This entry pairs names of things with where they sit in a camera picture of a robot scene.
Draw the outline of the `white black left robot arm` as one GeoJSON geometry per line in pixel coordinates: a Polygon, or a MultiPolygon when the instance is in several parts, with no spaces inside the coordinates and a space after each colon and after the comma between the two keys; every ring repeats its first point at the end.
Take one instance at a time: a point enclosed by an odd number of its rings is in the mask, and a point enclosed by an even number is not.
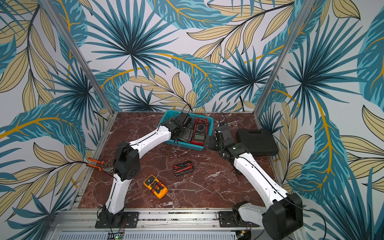
{"type": "Polygon", "coordinates": [[[191,121],[189,114],[181,112],[174,120],[168,120],[154,131],[129,143],[121,142],[115,153],[113,184],[107,202],[102,207],[101,217],[113,228],[123,223],[125,197],[129,185],[140,171],[140,159],[156,146],[175,136],[191,121]]]}

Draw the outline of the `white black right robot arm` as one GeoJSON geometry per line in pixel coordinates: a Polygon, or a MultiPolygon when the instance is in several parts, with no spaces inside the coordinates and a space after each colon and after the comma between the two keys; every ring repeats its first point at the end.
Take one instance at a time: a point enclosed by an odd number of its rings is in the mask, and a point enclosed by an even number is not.
{"type": "Polygon", "coordinates": [[[264,227],[273,240],[282,240],[304,225],[303,201],[298,194],[289,194],[279,186],[257,163],[243,143],[236,143],[226,123],[214,129],[215,135],[208,136],[205,147],[217,151],[231,165],[243,174],[255,188],[265,206],[251,203],[235,206],[235,212],[242,222],[264,227]]]}

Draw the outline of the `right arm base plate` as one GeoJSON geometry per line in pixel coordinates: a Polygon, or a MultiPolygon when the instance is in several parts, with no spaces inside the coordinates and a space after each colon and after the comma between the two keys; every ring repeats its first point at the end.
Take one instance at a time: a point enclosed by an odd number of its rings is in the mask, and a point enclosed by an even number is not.
{"type": "Polygon", "coordinates": [[[236,211],[219,211],[216,213],[216,218],[221,228],[259,227],[257,224],[243,221],[240,214],[236,211]]]}

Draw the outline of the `right corner metal post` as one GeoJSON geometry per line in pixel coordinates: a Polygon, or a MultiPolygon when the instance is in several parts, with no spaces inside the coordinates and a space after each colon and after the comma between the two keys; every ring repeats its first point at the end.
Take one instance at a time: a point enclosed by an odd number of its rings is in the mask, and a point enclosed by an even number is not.
{"type": "Polygon", "coordinates": [[[258,117],[262,113],[263,106],[268,98],[269,91],[271,90],[273,83],[278,75],[279,70],[281,69],[281,66],[286,58],[286,56],[289,54],[289,51],[291,50],[292,45],[294,44],[294,41],[296,37],[298,36],[300,29],[302,25],[304,24],[306,17],[308,16],[311,7],[313,6],[315,1],[304,1],[302,8],[300,9],[300,12],[298,13],[297,18],[295,19],[293,23],[292,31],[288,34],[286,42],[279,54],[279,57],[277,58],[276,64],[274,65],[274,68],[264,86],[264,89],[259,97],[258,104],[256,105],[254,116],[256,120],[258,120],[258,117]]]}

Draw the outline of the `red black large multimeter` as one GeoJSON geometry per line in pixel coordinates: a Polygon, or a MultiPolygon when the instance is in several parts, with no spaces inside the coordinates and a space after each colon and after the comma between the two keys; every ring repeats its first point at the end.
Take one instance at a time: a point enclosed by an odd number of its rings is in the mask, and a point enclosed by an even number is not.
{"type": "Polygon", "coordinates": [[[209,119],[207,116],[194,118],[191,144],[203,146],[208,134],[209,119]]]}

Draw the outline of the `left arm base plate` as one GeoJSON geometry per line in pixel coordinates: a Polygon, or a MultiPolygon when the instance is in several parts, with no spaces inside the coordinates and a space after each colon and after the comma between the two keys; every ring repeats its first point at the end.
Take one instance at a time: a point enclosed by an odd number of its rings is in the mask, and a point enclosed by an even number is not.
{"type": "Polygon", "coordinates": [[[135,229],[139,220],[139,212],[119,212],[112,215],[108,211],[99,213],[96,229],[135,229]]]}

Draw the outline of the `yellow multimeter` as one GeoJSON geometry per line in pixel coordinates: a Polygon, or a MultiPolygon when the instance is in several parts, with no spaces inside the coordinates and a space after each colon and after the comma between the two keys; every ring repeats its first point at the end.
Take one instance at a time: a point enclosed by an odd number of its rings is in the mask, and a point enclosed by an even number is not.
{"type": "Polygon", "coordinates": [[[154,175],[150,175],[144,185],[158,199],[162,199],[168,192],[168,188],[154,175]]]}

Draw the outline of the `teal plastic basket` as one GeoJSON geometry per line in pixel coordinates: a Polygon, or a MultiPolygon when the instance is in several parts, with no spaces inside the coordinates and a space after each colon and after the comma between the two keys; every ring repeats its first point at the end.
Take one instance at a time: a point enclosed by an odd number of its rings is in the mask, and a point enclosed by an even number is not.
{"type": "MultiPolygon", "coordinates": [[[[163,123],[163,122],[168,122],[171,118],[176,118],[177,116],[179,116],[181,113],[181,111],[176,111],[176,110],[167,110],[162,119],[160,120],[160,123],[163,123]]],[[[211,136],[212,135],[212,132],[213,132],[213,128],[214,128],[214,119],[212,117],[209,117],[209,116],[206,116],[206,115],[200,115],[200,114],[194,114],[194,113],[189,113],[190,115],[190,118],[192,120],[196,120],[197,118],[203,118],[203,119],[206,119],[209,121],[209,127],[208,127],[208,136],[211,136]]],[[[179,146],[179,147],[183,147],[183,148],[187,148],[187,149],[192,149],[192,150],[196,150],[196,151],[202,151],[204,149],[203,146],[199,146],[199,145],[193,145],[191,143],[185,143],[185,142],[182,142],[181,140],[178,140],[177,142],[175,140],[168,140],[165,142],[165,144],[169,144],[169,145],[173,145],[173,146],[179,146]]]]}

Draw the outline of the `left corner metal post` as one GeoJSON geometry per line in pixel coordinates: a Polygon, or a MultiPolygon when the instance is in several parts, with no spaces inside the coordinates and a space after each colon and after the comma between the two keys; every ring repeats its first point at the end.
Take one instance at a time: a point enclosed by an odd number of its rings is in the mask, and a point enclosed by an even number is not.
{"type": "Polygon", "coordinates": [[[98,81],[96,80],[91,68],[89,67],[85,57],[82,55],[77,43],[75,42],[70,30],[65,26],[65,21],[60,17],[59,11],[54,6],[52,1],[48,0],[42,0],[40,1],[43,8],[46,10],[49,18],[53,22],[53,24],[56,26],[58,32],[63,37],[64,41],[69,47],[69,50],[72,51],[74,58],[77,60],[77,63],[80,65],[82,70],[84,71],[86,77],[90,81],[91,85],[93,86],[95,92],[100,97],[100,100],[102,104],[104,105],[105,109],[109,112],[110,115],[113,115],[115,113],[114,109],[111,107],[108,99],[106,98],[105,94],[103,93],[101,86],[98,84],[98,81]]]}

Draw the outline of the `corner metal post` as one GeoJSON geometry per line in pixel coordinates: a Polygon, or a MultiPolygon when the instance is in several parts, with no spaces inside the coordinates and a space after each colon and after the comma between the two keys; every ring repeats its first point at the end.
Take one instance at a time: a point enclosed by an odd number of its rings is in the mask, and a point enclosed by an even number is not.
{"type": "Polygon", "coordinates": [[[279,70],[281,69],[281,66],[286,58],[286,56],[289,54],[289,51],[291,50],[292,45],[294,44],[294,41],[296,37],[298,36],[300,29],[302,25],[304,24],[306,17],[308,16],[311,7],[313,6],[315,1],[304,1],[302,8],[300,9],[300,12],[298,13],[297,18],[295,19],[293,23],[292,31],[288,34],[286,42],[279,54],[279,57],[277,58],[276,64],[274,65],[274,68],[264,86],[264,89],[259,97],[258,104],[256,105],[254,116],[256,120],[258,120],[258,117],[262,113],[263,106],[268,98],[269,91],[271,90],[273,83],[278,75],[279,70]]]}
{"type": "Polygon", "coordinates": [[[82,70],[84,71],[86,77],[90,81],[91,85],[93,86],[95,92],[100,97],[100,100],[102,104],[104,105],[105,109],[109,112],[110,115],[113,115],[115,113],[114,109],[111,107],[108,99],[106,98],[105,94],[103,93],[101,86],[98,84],[98,81],[96,80],[91,68],[89,67],[85,57],[82,55],[77,43],[75,42],[70,30],[65,26],[65,21],[60,17],[59,11],[54,6],[52,1],[48,0],[42,0],[40,1],[43,8],[46,10],[49,18],[53,22],[53,24],[56,26],[58,32],[63,37],[64,41],[69,47],[69,50],[72,51],[74,58],[77,60],[77,63],[80,65],[82,70]]]}

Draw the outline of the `aluminium front rail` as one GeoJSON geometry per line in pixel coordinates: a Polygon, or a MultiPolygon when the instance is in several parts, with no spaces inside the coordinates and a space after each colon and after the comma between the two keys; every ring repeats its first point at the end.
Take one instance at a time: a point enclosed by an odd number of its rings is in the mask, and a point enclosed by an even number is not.
{"type": "Polygon", "coordinates": [[[48,231],[47,240],[269,240],[259,225],[238,227],[219,217],[226,208],[128,209],[138,217],[124,227],[97,229],[95,209],[59,213],[48,231]]]}

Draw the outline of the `black plastic tool case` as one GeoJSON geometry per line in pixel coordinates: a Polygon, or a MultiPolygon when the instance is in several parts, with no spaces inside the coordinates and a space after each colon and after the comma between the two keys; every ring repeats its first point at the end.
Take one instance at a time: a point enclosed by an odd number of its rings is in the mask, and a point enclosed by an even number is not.
{"type": "Polygon", "coordinates": [[[236,137],[238,143],[242,143],[254,156],[275,156],[279,152],[273,134],[268,129],[239,129],[236,137]]]}

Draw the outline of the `green black multimeter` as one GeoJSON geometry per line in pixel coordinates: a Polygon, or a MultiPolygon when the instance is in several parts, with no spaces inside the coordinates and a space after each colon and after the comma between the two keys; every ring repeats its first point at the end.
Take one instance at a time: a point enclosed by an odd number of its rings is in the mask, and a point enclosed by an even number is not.
{"type": "Polygon", "coordinates": [[[193,137],[193,129],[191,127],[183,128],[179,131],[176,140],[178,142],[190,143],[193,137]]]}

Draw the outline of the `small black red tester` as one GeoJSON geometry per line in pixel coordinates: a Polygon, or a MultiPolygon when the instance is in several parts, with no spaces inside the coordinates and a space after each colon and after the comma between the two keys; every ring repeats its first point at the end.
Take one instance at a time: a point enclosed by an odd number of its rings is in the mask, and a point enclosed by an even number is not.
{"type": "Polygon", "coordinates": [[[173,166],[173,173],[175,176],[180,176],[194,171],[194,166],[191,161],[187,161],[181,164],[173,166]]]}

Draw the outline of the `orange handled pliers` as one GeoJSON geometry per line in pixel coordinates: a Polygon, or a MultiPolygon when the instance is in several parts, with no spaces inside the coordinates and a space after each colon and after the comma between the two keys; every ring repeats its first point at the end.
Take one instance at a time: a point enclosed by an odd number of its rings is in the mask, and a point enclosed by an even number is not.
{"type": "Polygon", "coordinates": [[[97,169],[100,172],[110,173],[113,170],[113,167],[109,164],[106,164],[104,161],[99,161],[99,160],[92,159],[92,158],[88,158],[88,161],[89,161],[87,163],[88,167],[97,169]]]}

